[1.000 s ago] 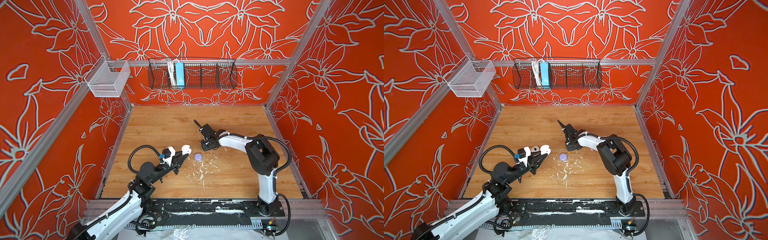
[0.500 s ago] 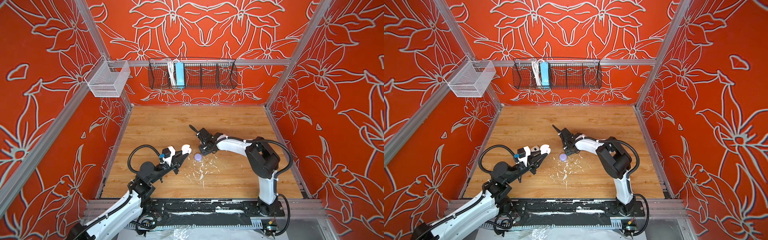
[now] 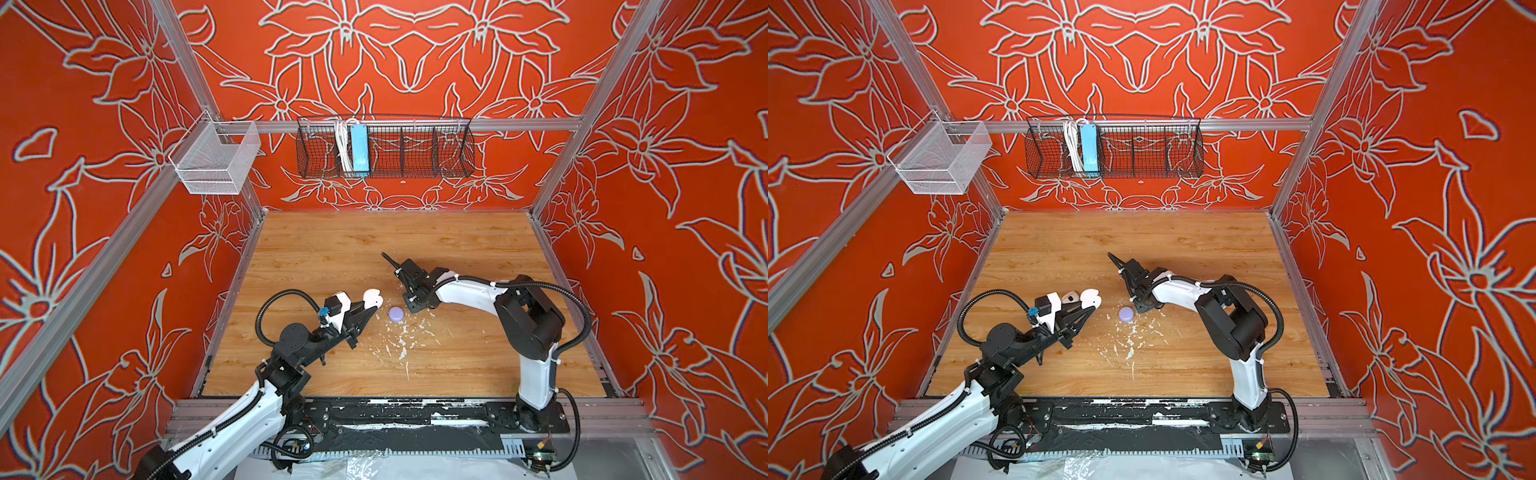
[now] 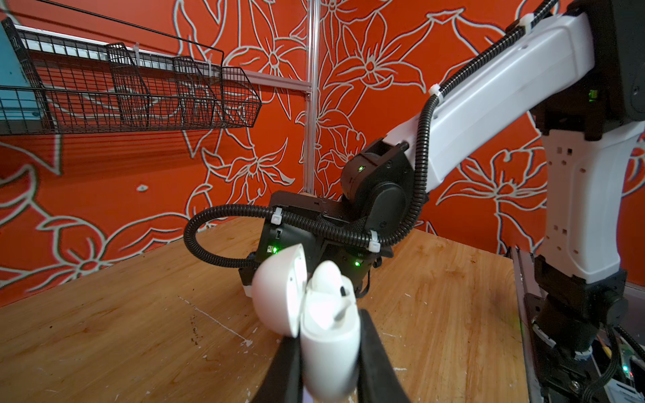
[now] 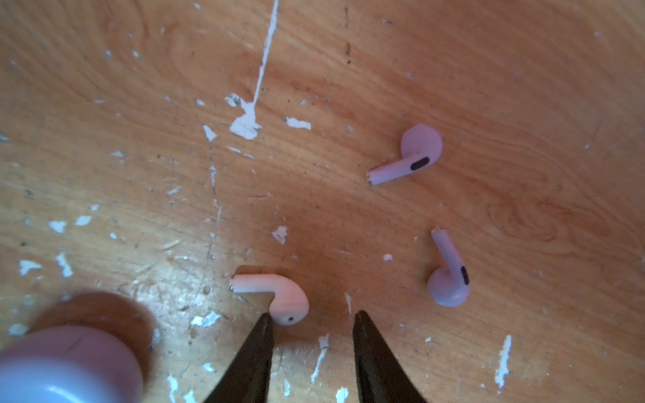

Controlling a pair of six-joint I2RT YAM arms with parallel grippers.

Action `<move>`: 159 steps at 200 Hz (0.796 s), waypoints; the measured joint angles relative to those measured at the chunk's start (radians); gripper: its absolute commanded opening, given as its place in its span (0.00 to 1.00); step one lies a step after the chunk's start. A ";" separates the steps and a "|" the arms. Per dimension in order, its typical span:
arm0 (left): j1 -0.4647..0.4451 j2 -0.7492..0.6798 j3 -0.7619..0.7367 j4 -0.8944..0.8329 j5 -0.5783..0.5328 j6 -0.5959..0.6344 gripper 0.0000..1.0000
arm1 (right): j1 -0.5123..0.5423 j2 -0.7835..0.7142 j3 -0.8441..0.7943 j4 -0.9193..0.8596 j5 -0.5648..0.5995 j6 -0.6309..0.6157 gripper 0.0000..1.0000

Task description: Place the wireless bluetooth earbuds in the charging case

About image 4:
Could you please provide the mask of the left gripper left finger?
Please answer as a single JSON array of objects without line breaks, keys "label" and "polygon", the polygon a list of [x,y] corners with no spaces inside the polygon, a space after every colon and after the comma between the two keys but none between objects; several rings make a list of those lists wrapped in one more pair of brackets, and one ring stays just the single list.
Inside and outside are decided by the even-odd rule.
[{"label": "left gripper left finger", "polygon": [[299,338],[284,337],[252,403],[301,403],[302,358]]}]

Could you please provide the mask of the white round charging case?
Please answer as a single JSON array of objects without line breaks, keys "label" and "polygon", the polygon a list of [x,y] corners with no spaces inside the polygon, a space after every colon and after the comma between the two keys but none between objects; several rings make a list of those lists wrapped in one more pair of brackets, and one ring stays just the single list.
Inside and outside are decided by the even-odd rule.
[{"label": "white round charging case", "polygon": [[268,329],[300,339],[304,386],[312,397],[337,402],[354,390],[358,378],[359,310],[352,283],[343,275],[352,305],[343,320],[329,328],[320,327],[307,312],[312,275],[307,273],[303,246],[295,244],[260,264],[251,295],[255,312]]}]

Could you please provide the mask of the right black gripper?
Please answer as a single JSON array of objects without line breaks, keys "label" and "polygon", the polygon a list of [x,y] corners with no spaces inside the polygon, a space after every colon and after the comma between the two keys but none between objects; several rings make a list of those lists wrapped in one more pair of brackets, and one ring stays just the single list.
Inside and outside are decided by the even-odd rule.
[{"label": "right black gripper", "polygon": [[[278,191],[271,196],[270,206],[341,228],[363,226],[361,221],[352,216],[350,208],[340,201]],[[248,259],[258,265],[277,252],[295,244],[300,244],[304,248],[309,275],[320,263],[331,260],[340,268],[341,274],[350,279],[354,294],[358,298],[364,297],[370,289],[371,270],[380,267],[384,258],[394,256],[391,246],[383,248],[381,253],[376,255],[368,250],[346,246],[292,225],[285,223],[276,225],[266,220],[258,246],[248,255]]]}]

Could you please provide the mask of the white earbud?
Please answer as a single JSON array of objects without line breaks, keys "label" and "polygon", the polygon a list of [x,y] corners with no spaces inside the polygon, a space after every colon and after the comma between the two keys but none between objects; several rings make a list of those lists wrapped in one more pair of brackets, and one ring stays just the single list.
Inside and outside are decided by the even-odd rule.
[{"label": "white earbud", "polygon": [[329,328],[344,319],[351,305],[339,267],[329,260],[322,262],[308,283],[307,312],[320,327]]}]

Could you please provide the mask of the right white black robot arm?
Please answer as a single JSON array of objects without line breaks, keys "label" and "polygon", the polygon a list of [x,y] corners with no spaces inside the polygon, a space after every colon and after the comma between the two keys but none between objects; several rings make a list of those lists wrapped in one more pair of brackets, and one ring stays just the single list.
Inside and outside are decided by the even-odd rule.
[{"label": "right white black robot arm", "polygon": [[546,215],[526,293],[529,365],[543,402],[643,401],[621,356],[628,274],[616,233],[644,137],[644,4],[542,2],[430,88],[420,114],[349,160],[343,196],[281,191],[267,207],[196,214],[187,249],[235,268],[282,342],[258,402],[404,402],[370,314],[357,306],[428,201],[490,199],[500,225]]}]

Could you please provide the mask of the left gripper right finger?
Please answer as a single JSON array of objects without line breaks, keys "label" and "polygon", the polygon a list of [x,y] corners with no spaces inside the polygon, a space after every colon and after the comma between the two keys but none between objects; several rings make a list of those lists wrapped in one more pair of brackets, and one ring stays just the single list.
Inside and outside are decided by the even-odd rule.
[{"label": "left gripper right finger", "polygon": [[366,309],[360,309],[359,318],[361,321],[361,333],[357,385],[358,401],[410,403],[411,401],[391,365],[371,315]]}]

